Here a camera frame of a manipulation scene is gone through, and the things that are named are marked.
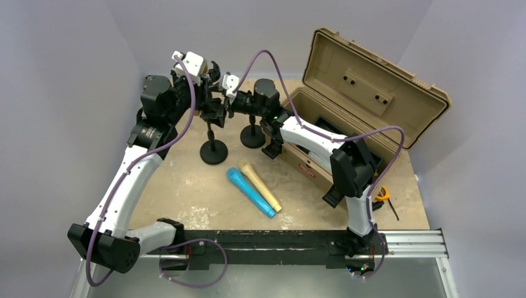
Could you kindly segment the black stand with brown mic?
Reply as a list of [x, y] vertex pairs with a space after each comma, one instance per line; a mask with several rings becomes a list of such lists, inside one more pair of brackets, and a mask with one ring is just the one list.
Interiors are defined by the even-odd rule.
[[[211, 112], [217, 109], [209, 109], [205, 106], [202, 111]], [[228, 148], [224, 142], [215, 138], [212, 125], [207, 123], [208, 140], [200, 147], [200, 157], [208, 165], [218, 165], [224, 162], [228, 156]]]

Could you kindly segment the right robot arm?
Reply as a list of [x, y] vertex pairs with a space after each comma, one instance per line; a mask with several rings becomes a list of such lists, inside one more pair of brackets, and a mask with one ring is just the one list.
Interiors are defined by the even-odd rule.
[[346, 201], [350, 248], [357, 253], [370, 248], [375, 229], [370, 193], [377, 164], [362, 137], [346, 137], [307, 123], [280, 103], [280, 93], [270, 79], [258, 79], [252, 91], [238, 90], [240, 84], [237, 76], [229, 74], [208, 83], [206, 94], [220, 93], [222, 98], [204, 100], [201, 117], [223, 127], [227, 117], [248, 115], [250, 124], [240, 134], [245, 147], [261, 148], [274, 159], [282, 154], [284, 143], [291, 143], [326, 163], [332, 185], [323, 199], [334, 207]]

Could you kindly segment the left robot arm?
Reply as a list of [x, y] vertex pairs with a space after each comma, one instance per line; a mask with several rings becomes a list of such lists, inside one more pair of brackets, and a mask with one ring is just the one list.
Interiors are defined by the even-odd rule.
[[84, 223], [70, 226], [67, 237], [92, 279], [92, 270], [105, 268], [108, 274], [127, 273], [138, 257], [164, 248], [170, 254], [183, 250], [184, 226], [174, 220], [159, 219], [138, 229], [130, 229], [132, 213], [154, 172], [170, 148], [189, 129], [189, 117], [181, 132], [176, 124], [186, 112], [202, 110], [210, 101], [210, 87], [217, 76], [196, 78], [172, 74], [171, 78], [149, 75], [143, 82], [141, 106], [127, 140], [117, 174], [92, 214]]

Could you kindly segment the cream beige microphone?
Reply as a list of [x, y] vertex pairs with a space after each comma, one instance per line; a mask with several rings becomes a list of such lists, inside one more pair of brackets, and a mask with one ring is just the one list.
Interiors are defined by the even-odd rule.
[[252, 167], [252, 164], [250, 164], [250, 162], [247, 160], [241, 160], [238, 163], [238, 166], [242, 174], [245, 175], [250, 180], [250, 182], [252, 182], [252, 184], [259, 191], [260, 195], [271, 206], [271, 208], [273, 208], [275, 212], [280, 212], [282, 210], [280, 202], [272, 194], [263, 180], [261, 180], [255, 169]]

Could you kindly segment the blue microphone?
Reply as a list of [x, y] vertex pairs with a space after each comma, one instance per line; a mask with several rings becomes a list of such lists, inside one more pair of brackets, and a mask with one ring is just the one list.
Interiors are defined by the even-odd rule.
[[270, 204], [244, 178], [237, 168], [229, 168], [226, 172], [228, 179], [266, 216], [273, 218], [276, 214]]

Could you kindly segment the black shock mount mic stand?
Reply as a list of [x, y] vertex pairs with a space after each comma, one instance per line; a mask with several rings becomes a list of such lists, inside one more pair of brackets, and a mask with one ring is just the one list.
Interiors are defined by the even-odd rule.
[[208, 70], [207, 78], [208, 78], [208, 86], [210, 88], [216, 88], [218, 86], [218, 82], [221, 79], [221, 71], [220, 67], [217, 62], [211, 61], [212, 68]]

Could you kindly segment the black stand with blue mic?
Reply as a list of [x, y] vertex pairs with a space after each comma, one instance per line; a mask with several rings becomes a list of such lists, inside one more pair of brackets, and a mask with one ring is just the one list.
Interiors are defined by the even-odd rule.
[[261, 126], [256, 124], [256, 116], [249, 116], [249, 125], [242, 129], [240, 141], [247, 148], [260, 148], [265, 144], [265, 135]]

